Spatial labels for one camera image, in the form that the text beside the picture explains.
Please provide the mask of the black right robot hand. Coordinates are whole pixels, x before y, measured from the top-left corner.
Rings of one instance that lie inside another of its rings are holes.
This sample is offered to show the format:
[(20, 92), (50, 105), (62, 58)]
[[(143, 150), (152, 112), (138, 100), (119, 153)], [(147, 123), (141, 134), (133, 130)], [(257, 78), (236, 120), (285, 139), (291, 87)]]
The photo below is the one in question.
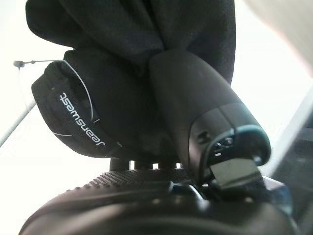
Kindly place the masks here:
[(52, 61), (32, 84), (53, 134), (84, 156), (146, 163), (53, 198), (22, 235), (295, 235), (288, 195), (259, 167), (266, 132), (207, 62), (172, 49), (129, 62), (92, 49)]

